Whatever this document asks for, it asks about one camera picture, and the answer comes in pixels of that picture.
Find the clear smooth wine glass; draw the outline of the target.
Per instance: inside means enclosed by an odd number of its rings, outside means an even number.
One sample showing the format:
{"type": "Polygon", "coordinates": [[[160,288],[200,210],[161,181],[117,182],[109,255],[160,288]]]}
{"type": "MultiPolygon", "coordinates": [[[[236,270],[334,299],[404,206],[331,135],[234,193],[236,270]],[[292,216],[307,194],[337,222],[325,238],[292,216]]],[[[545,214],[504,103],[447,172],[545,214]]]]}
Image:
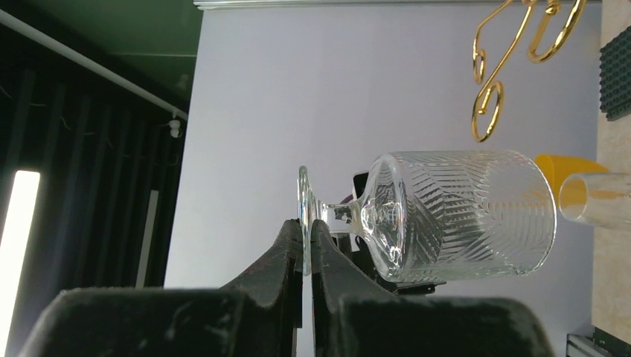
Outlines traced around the clear smooth wine glass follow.
{"type": "Polygon", "coordinates": [[[577,173],[561,185],[557,203],[565,219],[619,231],[630,230],[630,174],[577,173]]]}

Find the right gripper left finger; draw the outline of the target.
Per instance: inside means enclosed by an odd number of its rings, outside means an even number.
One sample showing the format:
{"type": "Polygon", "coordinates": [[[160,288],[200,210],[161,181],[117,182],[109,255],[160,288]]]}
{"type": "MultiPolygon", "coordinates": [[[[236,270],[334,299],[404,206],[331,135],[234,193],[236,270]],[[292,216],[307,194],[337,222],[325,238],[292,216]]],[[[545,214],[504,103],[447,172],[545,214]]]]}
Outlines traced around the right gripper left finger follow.
{"type": "Polygon", "coordinates": [[[218,289],[61,292],[22,356],[294,356],[301,326],[302,233],[285,221],[271,247],[218,289]]]}

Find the yellow wine glass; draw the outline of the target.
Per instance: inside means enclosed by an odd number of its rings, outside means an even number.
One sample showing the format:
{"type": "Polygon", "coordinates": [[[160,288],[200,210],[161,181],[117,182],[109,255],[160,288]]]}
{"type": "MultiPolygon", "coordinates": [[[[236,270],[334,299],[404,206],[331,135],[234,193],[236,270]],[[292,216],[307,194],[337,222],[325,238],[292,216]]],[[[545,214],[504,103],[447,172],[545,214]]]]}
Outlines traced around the yellow wine glass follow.
{"type": "Polygon", "coordinates": [[[574,174],[583,173],[608,173],[609,169],[596,161],[587,158],[539,154],[534,159],[535,164],[540,168],[549,183],[554,196],[555,204],[561,208],[560,191],[565,180],[574,174]]]}

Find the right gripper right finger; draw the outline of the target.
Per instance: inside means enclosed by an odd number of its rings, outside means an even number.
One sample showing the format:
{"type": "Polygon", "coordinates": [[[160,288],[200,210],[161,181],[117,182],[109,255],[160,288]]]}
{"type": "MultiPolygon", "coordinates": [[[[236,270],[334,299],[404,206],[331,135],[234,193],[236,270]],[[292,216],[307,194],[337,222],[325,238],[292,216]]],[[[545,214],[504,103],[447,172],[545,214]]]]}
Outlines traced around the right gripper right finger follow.
{"type": "Polygon", "coordinates": [[[395,295],[311,228],[316,356],[552,356],[539,319],[505,298],[395,295]]]}

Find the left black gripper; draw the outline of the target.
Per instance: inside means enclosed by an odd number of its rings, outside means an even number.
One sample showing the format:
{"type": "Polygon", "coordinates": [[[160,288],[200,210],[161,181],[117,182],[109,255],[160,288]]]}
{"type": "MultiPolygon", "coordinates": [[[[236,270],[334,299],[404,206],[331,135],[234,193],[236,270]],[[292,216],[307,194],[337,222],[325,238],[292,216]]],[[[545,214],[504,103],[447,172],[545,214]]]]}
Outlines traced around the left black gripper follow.
{"type": "Polygon", "coordinates": [[[425,283],[392,283],[377,272],[367,245],[360,236],[350,232],[331,234],[337,248],[370,280],[395,295],[429,295],[446,281],[425,283]]]}

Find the clear ribbed wine glass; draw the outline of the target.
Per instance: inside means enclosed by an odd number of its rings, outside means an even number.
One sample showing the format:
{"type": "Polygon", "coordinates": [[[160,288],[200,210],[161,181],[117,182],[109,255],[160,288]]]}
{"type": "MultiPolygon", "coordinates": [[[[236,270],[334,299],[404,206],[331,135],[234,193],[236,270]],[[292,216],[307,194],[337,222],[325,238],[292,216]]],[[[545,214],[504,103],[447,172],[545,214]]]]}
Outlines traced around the clear ribbed wine glass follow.
{"type": "Polygon", "coordinates": [[[297,196],[305,240],[316,220],[332,234],[356,234],[392,283],[530,274],[545,262],[557,229],[542,171],[507,149],[383,154],[363,193],[344,204],[318,199],[301,167],[297,196]]]}

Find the black studded building plate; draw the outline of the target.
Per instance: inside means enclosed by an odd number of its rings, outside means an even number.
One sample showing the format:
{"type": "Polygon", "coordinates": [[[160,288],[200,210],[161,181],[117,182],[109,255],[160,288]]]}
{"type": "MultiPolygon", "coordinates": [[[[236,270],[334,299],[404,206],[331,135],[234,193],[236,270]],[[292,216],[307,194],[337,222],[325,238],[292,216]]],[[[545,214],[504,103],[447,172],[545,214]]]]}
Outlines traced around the black studded building plate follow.
{"type": "Polygon", "coordinates": [[[600,111],[608,121],[630,113],[630,27],[600,49],[600,111]]]}

